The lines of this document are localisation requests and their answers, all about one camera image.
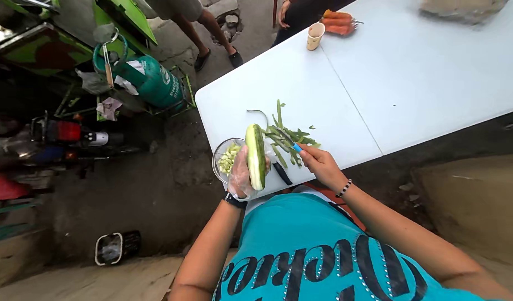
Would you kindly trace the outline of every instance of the carrot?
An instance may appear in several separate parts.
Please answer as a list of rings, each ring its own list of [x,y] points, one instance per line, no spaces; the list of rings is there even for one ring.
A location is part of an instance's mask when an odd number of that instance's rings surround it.
[[[352,20],[351,15],[348,14],[347,12],[334,12],[334,11],[331,11],[331,10],[326,10],[323,13],[323,17],[324,18],[329,18],[329,19],[347,19],[350,22]]]
[[[323,23],[326,27],[327,26],[351,26],[351,20],[347,19],[328,19],[323,18],[320,20],[321,23]]]
[[[336,26],[336,25],[330,25],[326,26],[325,30],[331,33],[341,34],[341,35],[348,35],[354,31],[354,28],[352,26]]]

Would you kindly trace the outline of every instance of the beaded bracelet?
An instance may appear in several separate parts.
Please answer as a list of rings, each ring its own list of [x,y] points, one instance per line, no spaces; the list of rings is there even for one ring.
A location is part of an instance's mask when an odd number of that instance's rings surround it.
[[[346,186],[344,186],[344,188],[342,188],[342,191],[340,191],[340,194],[336,195],[337,198],[340,198],[342,195],[344,195],[347,191],[347,189],[351,186],[351,179],[349,181],[347,181],[347,184]]]

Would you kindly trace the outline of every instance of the black knife handle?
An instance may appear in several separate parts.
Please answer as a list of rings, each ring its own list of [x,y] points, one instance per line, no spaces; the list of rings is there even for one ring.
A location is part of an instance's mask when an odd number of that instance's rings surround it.
[[[286,171],[284,171],[284,168],[279,164],[279,162],[273,163],[273,167],[275,167],[275,170],[277,170],[277,173],[279,174],[280,178],[288,185],[292,185],[292,181],[288,178],[288,175]]]

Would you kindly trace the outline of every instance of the paper cup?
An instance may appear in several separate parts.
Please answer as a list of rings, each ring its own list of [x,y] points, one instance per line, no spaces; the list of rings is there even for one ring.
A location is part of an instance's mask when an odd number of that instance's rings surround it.
[[[323,23],[314,23],[308,28],[307,49],[313,51],[320,45],[320,40],[325,33],[325,25]]]

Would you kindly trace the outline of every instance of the teal shirt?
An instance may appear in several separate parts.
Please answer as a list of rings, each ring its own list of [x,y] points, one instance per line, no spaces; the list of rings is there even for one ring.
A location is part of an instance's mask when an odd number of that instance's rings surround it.
[[[212,300],[483,300],[445,289],[323,199],[278,195],[249,212]]]

